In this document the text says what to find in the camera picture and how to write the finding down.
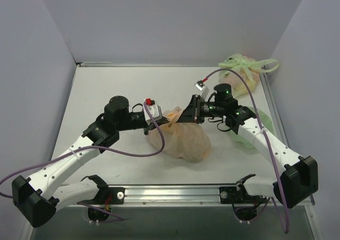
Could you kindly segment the translucent orange banana-print bag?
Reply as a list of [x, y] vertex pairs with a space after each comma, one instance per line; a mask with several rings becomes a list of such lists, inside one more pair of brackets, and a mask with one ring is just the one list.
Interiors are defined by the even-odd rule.
[[200, 125], [180, 123], [178, 120], [182, 113], [180, 107], [163, 113], [169, 121], [160, 126], [165, 140], [163, 151], [173, 158], [181, 158], [190, 163], [201, 162], [212, 150], [210, 139]]

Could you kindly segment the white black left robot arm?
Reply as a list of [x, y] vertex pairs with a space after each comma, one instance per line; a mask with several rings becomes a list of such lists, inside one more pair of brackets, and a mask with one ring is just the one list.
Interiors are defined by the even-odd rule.
[[159, 128], [168, 123], [159, 105], [145, 99], [143, 110], [131, 112], [123, 96], [112, 97], [104, 112], [77, 140], [49, 165], [28, 177], [12, 181], [13, 203], [34, 228], [48, 222], [56, 211], [71, 204], [92, 200], [104, 203], [111, 195], [108, 184], [99, 176], [86, 176], [80, 182], [64, 185], [78, 169], [119, 140], [121, 131]]

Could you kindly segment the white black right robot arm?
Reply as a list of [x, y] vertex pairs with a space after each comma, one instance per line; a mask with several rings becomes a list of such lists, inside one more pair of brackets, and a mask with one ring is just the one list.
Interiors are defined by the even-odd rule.
[[318, 164], [311, 156], [303, 157], [291, 150], [259, 122], [259, 116], [232, 96], [229, 84], [214, 87], [214, 100], [193, 95], [180, 115], [180, 123], [202, 124], [206, 118], [220, 118], [230, 131], [243, 137], [273, 166], [275, 179], [250, 174], [241, 179], [235, 195], [241, 202], [254, 196], [275, 197], [289, 209], [318, 190]]

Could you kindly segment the tied green bag of fruit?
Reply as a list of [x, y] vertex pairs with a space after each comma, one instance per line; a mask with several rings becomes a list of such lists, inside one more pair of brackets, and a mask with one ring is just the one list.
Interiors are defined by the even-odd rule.
[[[254, 91], [260, 81], [260, 74], [270, 73], [278, 69], [279, 62], [275, 59], [264, 59], [256, 61], [242, 54], [229, 56], [223, 62], [219, 63], [220, 68], [230, 68], [238, 73], [247, 83], [249, 89]], [[218, 73], [219, 83], [231, 85], [232, 95], [234, 98], [248, 94], [248, 91], [241, 79], [230, 71], [220, 71]]]

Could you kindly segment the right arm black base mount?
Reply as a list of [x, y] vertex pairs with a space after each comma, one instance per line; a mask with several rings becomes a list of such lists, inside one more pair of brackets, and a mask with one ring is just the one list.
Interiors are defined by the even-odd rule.
[[225, 185], [219, 187], [219, 198], [222, 204], [259, 204], [265, 203], [266, 198], [263, 196], [250, 196], [243, 187], [238, 188], [236, 185]]

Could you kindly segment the aluminium table edge rail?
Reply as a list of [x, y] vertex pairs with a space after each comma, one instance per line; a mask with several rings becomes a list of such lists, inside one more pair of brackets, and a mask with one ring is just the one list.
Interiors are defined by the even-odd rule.
[[[104, 185], [100, 187], [99, 184], [87, 179], [76, 184], [60, 186], [46, 200], [56, 206], [57, 210], [60, 210], [69, 205], [82, 202], [85, 199], [93, 199], [100, 189], [107, 189], [111, 186], [119, 185]], [[186, 204], [222, 204], [219, 198], [220, 185], [126, 185], [121, 187], [125, 188], [124, 203], [111, 205], [128, 206], [148, 203], [155, 203], [157, 205], [174, 204], [179, 206]], [[266, 199], [275, 198], [272, 191], [266, 191], [263, 194], [248, 193], [248, 195], [263, 196]]]

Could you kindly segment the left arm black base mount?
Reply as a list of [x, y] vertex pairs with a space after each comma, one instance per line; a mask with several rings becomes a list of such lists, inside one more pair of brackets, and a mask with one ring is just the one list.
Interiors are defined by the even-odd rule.
[[123, 204], [125, 198], [125, 188], [121, 186], [111, 186], [107, 189], [100, 189], [93, 199], [85, 199], [82, 202], [90, 205], [111, 205]]

